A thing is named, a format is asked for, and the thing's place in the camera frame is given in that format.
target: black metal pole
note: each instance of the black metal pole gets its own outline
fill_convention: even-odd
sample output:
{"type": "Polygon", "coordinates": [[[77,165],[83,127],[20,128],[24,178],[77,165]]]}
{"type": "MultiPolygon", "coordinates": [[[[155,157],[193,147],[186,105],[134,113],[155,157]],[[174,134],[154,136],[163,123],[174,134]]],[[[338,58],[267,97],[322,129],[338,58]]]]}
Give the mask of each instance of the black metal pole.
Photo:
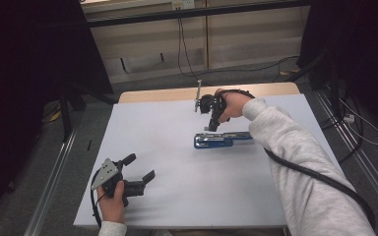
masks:
{"type": "Polygon", "coordinates": [[[316,2],[316,1],[319,1],[319,0],[269,1],[269,2],[222,6],[222,7],[208,7],[208,8],[187,9],[187,10],[180,10],[180,11],[167,11],[167,12],[150,13],[150,14],[144,14],[144,15],[136,15],[136,16],[130,16],[130,17],[95,19],[95,20],[89,20],[86,23],[69,23],[69,24],[63,24],[63,25],[59,24],[59,25],[51,25],[48,27],[50,28],[66,28],[66,27],[99,28],[99,27],[127,25],[127,24],[134,24],[134,23],[143,23],[143,22],[155,22],[155,21],[164,21],[164,20],[172,20],[172,19],[204,17],[204,16],[213,16],[213,15],[221,15],[221,14],[302,7],[302,6],[309,6],[313,2],[316,2]]]}

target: person's left hand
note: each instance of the person's left hand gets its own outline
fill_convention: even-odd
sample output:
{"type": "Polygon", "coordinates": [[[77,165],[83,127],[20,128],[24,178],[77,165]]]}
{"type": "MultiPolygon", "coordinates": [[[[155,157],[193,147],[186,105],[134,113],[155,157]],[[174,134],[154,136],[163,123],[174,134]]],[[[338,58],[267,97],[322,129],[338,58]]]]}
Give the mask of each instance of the person's left hand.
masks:
{"type": "MultiPolygon", "coordinates": [[[[104,195],[103,188],[97,187],[97,198],[104,195]]],[[[103,221],[111,221],[117,223],[124,223],[124,203],[122,202],[122,195],[124,194],[124,181],[119,181],[116,184],[115,193],[111,199],[108,196],[103,196],[99,200],[100,210],[102,211],[103,221]]]]}

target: gray carpet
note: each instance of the gray carpet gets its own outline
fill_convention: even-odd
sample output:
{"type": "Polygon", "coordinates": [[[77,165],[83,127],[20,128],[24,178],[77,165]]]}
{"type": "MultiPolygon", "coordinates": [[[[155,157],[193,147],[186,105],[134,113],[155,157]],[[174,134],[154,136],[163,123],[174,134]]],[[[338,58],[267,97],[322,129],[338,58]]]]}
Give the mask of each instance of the gray carpet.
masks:
{"type": "MultiPolygon", "coordinates": [[[[266,67],[273,63],[261,65],[247,65],[230,70],[251,70],[266,67]]],[[[294,60],[289,60],[281,64],[281,70],[290,70],[294,67],[294,60]]],[[[204,85],[224,86],[240,84],[259,84],[272,82],[278,73],[278,67],[262,71],[226,71],[215,72],[201,76],[204,85]]],[[[279,77],[277,81],[283,81],[286,77],[279,77]]],[[[306,78],[297,82],[302,93],[305,94],[318,121],[324,121],[329,116],[322,109],[314,91],[307,83],[306,78]]],[[[110,95],[117,99],[120,94],[127,90],[144,89],[172,89],[187,88],[197,85],[195,78],[182,75],[166,76],[138,81],[136,83],[127,82],[114,85],[115,95],[110,95]]],[[[59,184],[56,188],[50,208],[43,221],[39,235],[96,235],[97,231],[86,230],[73,226],[73,220],[79,207],[86,184],[91,175],[91,170],[95,162],[98,147],[103,138],[103,134],[110,116],[111,106],[101,103],[98,100],[85,96],[87,108],[84,112],[72,111],[70,114],[81,117],[78,125],[76,139],[71,152],[66,160],[63,172],[60,176],[59,184]]],[[[49,110],[54,103],[48,104],[44,110],[49,110]]],[[[359,104],[363,116],[371,122],[376,123],[373,116],[364,110],[364,106],[359,104]]],[[[324,131],[326,138],[337,158],[342,158],[349,153],[344,141],[340,138],[335,128],[324,131]]],[[[375,131],[368,127],[365,129],[365,136],[368,139],[378,139],[375,131]]],[[[16,190],[13,193],[5,194],[0,201],[0,235],[24,235],[31,220],[33,211],[40,197],[42,190],[56,162],[62,146],[63,126],[61,119],[43,125],[41,135],[37,140],[31,156],[20,172],[16,183],[16,190]]],[[[378,169],[378,147],[367,143],[363,144],[364,151],[378,169]]],[[[377,219],[376,233],[378,235],[378,196],[371,187],[367,178],[362,173],[360,167],[352,157],[342,165],[346,177],[354,184],[357,192],[364,197],[372,206],[377,219]]],[[[128,235],[149,235],[146,230],[130,229],[128,235]]]]}

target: forearm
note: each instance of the forearm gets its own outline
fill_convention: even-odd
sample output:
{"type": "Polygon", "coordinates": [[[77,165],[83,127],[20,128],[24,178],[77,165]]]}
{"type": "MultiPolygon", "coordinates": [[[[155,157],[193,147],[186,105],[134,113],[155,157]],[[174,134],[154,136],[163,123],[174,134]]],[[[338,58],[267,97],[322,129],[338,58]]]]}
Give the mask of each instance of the forearm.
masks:
{"type": "MultiPolygon", "coordinates": [[[[243,115],[252,121],[250,134],[264,148],[353,189],[312,134],[287,113],[256,98],[245,104],[243,115]]],[[[273,161],[270,165],[293,235],[373,234],[360,206],[349,196],[273,161]]]]}
{"type": "Polygon", "coordinates": [[[122,223],[103,221],[99,230],[99,236],[125,236],[127,226],[122,223]]]}

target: table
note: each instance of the table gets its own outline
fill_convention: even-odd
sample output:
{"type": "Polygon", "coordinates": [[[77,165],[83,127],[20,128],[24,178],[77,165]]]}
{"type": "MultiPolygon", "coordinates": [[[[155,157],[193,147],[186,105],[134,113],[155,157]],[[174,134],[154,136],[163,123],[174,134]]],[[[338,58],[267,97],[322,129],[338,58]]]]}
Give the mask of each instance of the table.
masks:
{"type": "MultiPolygon", "coordinates": [[[[269,104],[285,108],[308,127],[336,162],[295,84],[222,88],[265,95],[269,104]]],[[[202,93],[216,89],[203,88],[202,93]]],[[[151,229],[284,227],[269,158],[261,147],[193,148],[194,134],[202,133],[210,119],[193,112],[195,95],[195,88],[132,91],[114,106],[93,173],[107,157],[118,160],[135,152],[137,160],[123,169],[125,179],[140,180],[152,169],[157,174],[143,196],[128,199],[126,224],[151,229]]],[[[219,132],[246,131],[248,124],[245,118],[232,119],[220,125],[219,132]]],[[[89,188],[90,183],[74,225],[95,228],[89,188]]]]}

